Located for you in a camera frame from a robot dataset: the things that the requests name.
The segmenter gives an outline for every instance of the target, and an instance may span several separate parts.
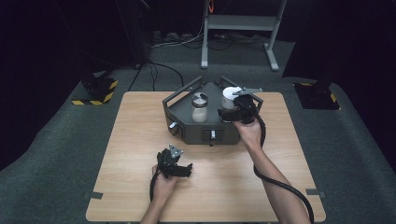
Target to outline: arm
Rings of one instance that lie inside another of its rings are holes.
[[[237,121],[233,123],[238,129],[241,139],[253,160],[257,170],[270,178],[290,185],[288,179],[276,168],[265,155],[260,144],[261,127],[255,120],[249,125]],[[310,223],[302,201],[293,193],[277,185],[262,181],[271,206],[280,223]]]
[[[152,173],[155,174],[157,166],[152,167]],[[154,197],[148,206],[146,214],[140,221],[141,224],[157,224],[160,220],[163,208],[171,197],[177,181],[180,179],[178,176],[169,176],[168,179],[159,174],[154,186]]]

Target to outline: gray carpet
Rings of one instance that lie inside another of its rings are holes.
[[[326,195],[324,223],[394,223],[395,174],[339,86],[332,84],[331,90],[341,110],[302,109],[292,83],[310,80],[281,78],[292,48],[293,43],[276,42],[274,53],[280,66],[276,73],[269,67],[262,43],[210,49],[205,70],[200,67],[200,49],[155,48],[149,57],[176,69],[185,83],[198,76],[207,81],[225,76],[241,86],[281,92],[312,176]],[[172,70],[146,64],[132,91],[152,91],[155,69],[156,91],[181,87]],[[84,194],[93,190],[122,95],[136,73],[121,67],[111,74],[119,84],[107,105],[71,105],[67,99],[29,150],[0,172],[0,223],[90,223],[85,218],[89,200]]]

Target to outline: metal frame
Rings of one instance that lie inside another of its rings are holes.
[[[276,34],[282,21],[283,11],[285,10],[287,0],[281,0],[279,11],[274,17],[264,16],[234,16],[234,15],[209,15],[209,0],[205,0],[205,17],[204,17],[204,42],[202,45],[201,67],[208,67],[208,47],[207,34],[209,29],[227,29],[227,30],[257,30],[272,31],[269,43],[264,44],[268,60],[273,71],[278,71],[273,46],[276,40]]]

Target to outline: cable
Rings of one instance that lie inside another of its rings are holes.
[[[180,77],[181,87],[184,86],[183,76],[182,76],[176,69],[171,68],[171,67],[169,67],[169,66],[167,66],[167,65],[164,65],[164,64],[161,64],[161,63],[154,63],[154,62],[152,62],[151,60],[148,60],[148,61],[149,61],[150,63],[152,63],[152,64],[155,64],[155,65],[158,65],[158,66],[162,66],[162,67],[165,67],[165,68],[169,68],[169,69],[171,69],[172,71],[176,72],[176,73],[178,74],[178,76]]]
[[[191,41],[190,43],[197,43],[198,46],[197,46],[197,47],[192,47],[192,46],[189,46],[189,45],[187,45],[187,44],[183,44],[183,46],[186,47],[186,48],[188,48],[188,49],[201,49],[201,48],[202,48],[202,40],[199,40],[199,41]]]
[[[229,0],[229,1],[228,1],[227,5],[224,7],[224,9],[221,11],[220,14],[224,14],[225,10],[228,8],[228,6],[231,4],[232,1],[233,1],[233,0]]]
[[[124,18],[122,16],[122,13],[121,13],[121,10],[120,10],[119,1],[116,1],[116,5],[117,5],[117,10],[119,11],[119,14],[120,14],[120,17],[121,17],[121,22],[122,22],[122,27],[124,29],[124,33],[126,34],[126,38],[128,39],[129,49],[131,50],[131,52],[134,52],[134,48],[132,47],[132,41],[131,41],[131,38],[128,35],[128,30],[126,28],[125,21],[124,21]]]
[[[155,82],[157,81],[157,77],[158,77],[158,70],[157,70],[157,66],[155,66],[154,63],[152,63],[151,61],[148,61],[149,67],[151,69],[151,77],[152,77],[152,90],[155,91]],[[155,77],[152,75],[152,66],[154,66],[155,69]]]
[[[262,118],[259,115],[256,115],[255,117],[259,121],[260,126],[262,127],[262,133],[265,132],[264,121],[262,120]],[[262,134],[262,137],[261,137],[261,145],[262,146],[264,145],[264,139],[265,139],[265,134]],[[275,180],[275,179],[272,179],[272,178],[270,178],[268,176],[260,174],[260,172],[257,170],[255,165],[253,165],[253,171],[254,171],[254,174],[258,178],[263,179],[263,180],[267,181],[268,183],[280,186],[281,188],[286,189],[286,190],[290,191],[291,193],[295,194],[297,197],[299,197],[303,201],[303,203],[305,204],[306,210],[308,211],[310,222],[314,223],[314,211],[312,210],[312,206],[309,203],[309,201],[305,198],[305,196],[299,190],[295,189],[294,187],[292,187],[292,186],[290,186],[288,184],[285,184],[283,182],[280,182],[278,180]]]
[[[151,178],[151,182],[149,183],[149,200],[152,201],[154,198],[154,186],[155,186],[155,181],[157,180],[158,175],[161,172],[158,172],[160,170],[160,166],[157,166],[157,170],[155,171],[155,174]]]
[[[205,4],[204,4],[204,12],[203,12],[203,17],[202,17],[202,22],[201,22],[201,28],[198,32],[198,35],[192,39],[189,39],[185,42],[173,42],[173,43],[163,43],[163,44],[156,44],[153,45],[152,48],[159,48],[159,47],[174,47],[174,46],[180,46],[180,45],[184,45],[184,44],[188,44],[192,41],[194,41],[195,39],[197,39],[200,36],[203,36],[204,34],[202,34],[203,28],[204,28],[204,23],[205,23]]]
[[[134,85],[134,82],[136,81],[137,77],[139,76],[140,71],[142,70],[142,67],[143,67],[143,65],[140,65],[140,67],[138,68],[137,74],[136,74],[136,76],[134,76],[134,80],[132,81],[131,85],[129,86],[128,91],[130,91],[132,88],[132,85]]]
[[[254,174],[258,178],[263,179],[263,180],[267,181],[268,183],[280,186],[281,188],[286,189],[286,190],[290,191],[291,193],[295,194],[297,197],[299,197],[305,204],[306,209],[308,210],[309,221],[311,223],[314,223],[314,212],[312,210],[311,204],[299,190],[295,189],[294,187],[292,187],[288,184],[282,183],[282,182],[274,180],[268,176],[260,174],[260,172],[257,170],[256,166],[253,166],[253,170],[254,170]]]
[[[228,48],[230,48],[232,45],[233,45],[233,37],[232,36],[230,36],[229,35],[229,39],[228,40],[231,40],[231,43],[229,43],[229,45],[227,46],[227,47],[225,47],[225,48],[223,48],[223,49],[215,49],[215,48],[213,48],[213,47],[211,47],[209,44],[207,45],[210,49],[213,49],[213,50],[225,50],[225,49],[228,49]]]
[[[209,0],[209,12],[213,13],[215,11],[215,0]]]

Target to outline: lid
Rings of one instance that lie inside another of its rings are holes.
[[[191,103],[195,106],[195,107],[204,107],[207,106],[207,96],[203,93],[203,92],[196,92],[193,96],[192,96],[192,101]]]
[[[240,87],[227,87],[223,90],[223,96],[229,100],[233,100],[238,97],[238,95],[233,95],[233,93],[241,90],[242,89]]]

